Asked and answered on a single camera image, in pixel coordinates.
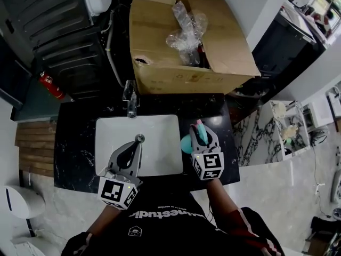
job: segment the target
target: wooden floor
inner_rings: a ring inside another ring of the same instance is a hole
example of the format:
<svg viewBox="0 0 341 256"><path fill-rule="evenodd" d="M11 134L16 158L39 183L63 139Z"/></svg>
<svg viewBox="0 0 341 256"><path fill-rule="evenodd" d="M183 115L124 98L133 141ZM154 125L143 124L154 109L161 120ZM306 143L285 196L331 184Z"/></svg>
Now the wooden floor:
<svg viewBox="0 0 341 256"><path fill-rule="evenodd" d="M53 177L55 129L55 121L18 124L19 169Z"/></svg>

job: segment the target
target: drain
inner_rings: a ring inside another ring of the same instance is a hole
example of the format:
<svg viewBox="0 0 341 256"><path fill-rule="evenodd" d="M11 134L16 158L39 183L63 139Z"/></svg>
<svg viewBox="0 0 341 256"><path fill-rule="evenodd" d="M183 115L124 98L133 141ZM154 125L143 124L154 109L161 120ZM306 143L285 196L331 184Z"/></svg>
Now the drain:
<svg viewBox="0 0 341 256"><path fill-rule="evenodd" d="M145 141L144 135L143 134L137 134L135 137L136 141L139 141L140 143L143 143Z"/></svg>

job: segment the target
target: faucet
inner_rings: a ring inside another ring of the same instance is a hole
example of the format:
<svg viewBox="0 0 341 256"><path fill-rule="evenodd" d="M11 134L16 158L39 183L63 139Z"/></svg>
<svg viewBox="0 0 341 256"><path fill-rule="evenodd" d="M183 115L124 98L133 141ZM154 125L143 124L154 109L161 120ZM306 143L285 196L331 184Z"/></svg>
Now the faucet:
<svg viewBox="0 0 341 256"><path fill-rule="evenodd" d="M122 100L127 102L127 117L136 118L137 96L136 81L129 79L124 87Z"/></svg>

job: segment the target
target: window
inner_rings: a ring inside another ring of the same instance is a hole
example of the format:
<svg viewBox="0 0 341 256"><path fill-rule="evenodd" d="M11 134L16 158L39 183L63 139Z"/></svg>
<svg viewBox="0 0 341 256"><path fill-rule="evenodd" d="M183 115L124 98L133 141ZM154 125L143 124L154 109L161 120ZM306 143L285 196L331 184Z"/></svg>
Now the window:
<svg viewBox="0 0 341 256"><path fill-rule="evenodd" d="M329 20L331 30L334 32L341 22L341 0L314 0L312 7L315 12L324 16L330 10L334 17Z"/></svg>

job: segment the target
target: black marble countertop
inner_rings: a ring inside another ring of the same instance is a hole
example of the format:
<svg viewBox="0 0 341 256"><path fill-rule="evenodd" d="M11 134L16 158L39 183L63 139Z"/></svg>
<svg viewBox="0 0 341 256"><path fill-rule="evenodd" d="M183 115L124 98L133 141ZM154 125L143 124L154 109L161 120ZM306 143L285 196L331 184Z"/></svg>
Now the black marble countertop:
<svg viewBox="0 0 341 256"><path fill-rule="evenodd" d="M127 116L126 102L120 98L63 103L60 107L54 153L54 185L59 188L97 193L99 177L95 173L96 120L102 117ZM238 182L237 151L228 106L223 94L145 95L140 97L137 116L178 116L180 136L189 133L190 124L201 119L219 138L224 152L222 184ZM177 175L141 177L146 184L159 187L205 188L191 165L190 155L182 153L184 172Z"/></svg>

